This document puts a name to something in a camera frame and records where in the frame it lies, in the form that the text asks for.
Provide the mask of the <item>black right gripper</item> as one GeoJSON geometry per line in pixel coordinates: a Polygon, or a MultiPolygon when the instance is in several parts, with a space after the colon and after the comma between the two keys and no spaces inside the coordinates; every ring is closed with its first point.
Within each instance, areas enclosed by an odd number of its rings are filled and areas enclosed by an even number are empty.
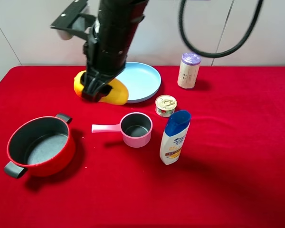
{"type": "Polygon", "coordinates": [[[111,72],[100,71],[92,66],[86,66],[86,72],[81,76],[81,83],[84,86],[81,97],[87,101],[99,102],[101,98],[110,94],[112,86],[109,83],[120,75],[124,69],[125,64],[111,72]]]}

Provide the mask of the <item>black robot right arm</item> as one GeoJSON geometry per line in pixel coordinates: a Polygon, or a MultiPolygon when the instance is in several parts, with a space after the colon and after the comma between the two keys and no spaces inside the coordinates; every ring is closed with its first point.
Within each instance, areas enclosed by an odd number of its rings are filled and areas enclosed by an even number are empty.
{"type": "Polygon", "coordinates": [[[109,95],[109,85],[125,68],[126,58],[139,23],[144,19],[146,0],[102,0],[84,44],[86,72],[80,82],[82,97],[98,102],[109,95]]]}

